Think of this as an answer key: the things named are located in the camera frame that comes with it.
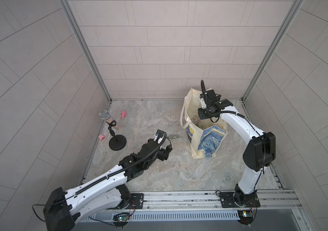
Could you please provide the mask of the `green compass set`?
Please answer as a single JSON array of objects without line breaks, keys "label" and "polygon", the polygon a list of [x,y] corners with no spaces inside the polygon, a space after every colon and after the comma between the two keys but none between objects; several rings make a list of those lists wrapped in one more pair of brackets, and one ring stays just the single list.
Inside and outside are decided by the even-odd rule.
[{"label": "green compass set", "polygon": [[168,134],[167,138],[171,141],[181,140],[182,136],[180,134]]}]

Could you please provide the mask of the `cream canvas tote bag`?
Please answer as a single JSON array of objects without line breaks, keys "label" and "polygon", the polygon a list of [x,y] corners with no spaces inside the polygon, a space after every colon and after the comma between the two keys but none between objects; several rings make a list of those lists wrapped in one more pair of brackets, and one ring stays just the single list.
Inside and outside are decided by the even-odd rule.
[{"label": "cream canvas tote bag", "polygon": [[190,88],[184,98],[180,113],[180,125],[186,131],[193,159],[211,158],[227,135],[227,122],[219,119],[200,119],[198,109],[201,91]]}]

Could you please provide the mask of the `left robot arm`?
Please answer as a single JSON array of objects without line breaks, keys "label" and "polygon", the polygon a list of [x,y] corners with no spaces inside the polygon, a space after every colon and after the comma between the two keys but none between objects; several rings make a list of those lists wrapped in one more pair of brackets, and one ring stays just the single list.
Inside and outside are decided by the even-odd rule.
[{"label": "left robot arm", "polygon": [[142,175],[157,159],[168,159],[172,146],[163,148],[166,140],[167,133],[158,130],[138,154],[123,158],[104,174],[74,188],[52,191],[43,208],[47,230],[70,231],[79,221],[101,210],[127,207],[131,193],[126,183]]}]

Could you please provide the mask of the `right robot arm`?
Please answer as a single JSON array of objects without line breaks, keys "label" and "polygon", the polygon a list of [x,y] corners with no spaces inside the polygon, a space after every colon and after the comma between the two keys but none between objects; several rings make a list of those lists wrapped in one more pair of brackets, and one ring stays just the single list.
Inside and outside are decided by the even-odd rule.
[{"label": "right robot arm", "polygon": [[201,120],[221,118],[243,138],[247,147],[243,153],[246,165],[243,175],[235,186],[234,203],[239,207],[257,207],[256,186],[265,167],[276,159],[276,137],[272,132],[264,132],[254,126],[246,116],[239,113],[227,99],[221,99],[214,90],[206,90],[201,81],[198,115]]}]

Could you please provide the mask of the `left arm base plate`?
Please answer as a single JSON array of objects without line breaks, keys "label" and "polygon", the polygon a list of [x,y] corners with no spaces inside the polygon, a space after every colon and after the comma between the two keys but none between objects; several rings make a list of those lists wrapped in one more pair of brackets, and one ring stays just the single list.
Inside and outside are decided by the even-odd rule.
[{"label": "left arm base plate", "polygon": [[135,206],[135,209],[142,209],[144,202],[144,194],[143,193],[132,193],[124,206],[124,209],[132,209]]}]

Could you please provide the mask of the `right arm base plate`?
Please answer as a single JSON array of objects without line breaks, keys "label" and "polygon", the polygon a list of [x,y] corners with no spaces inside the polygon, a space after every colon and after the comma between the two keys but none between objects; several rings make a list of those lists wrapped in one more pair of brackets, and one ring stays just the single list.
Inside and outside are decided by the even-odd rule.
[{"label": "right arm base plate", "polygon": [[255,192],[244,194],[242,191],[216,191],[223,208],[259,208],[260,202]]}]

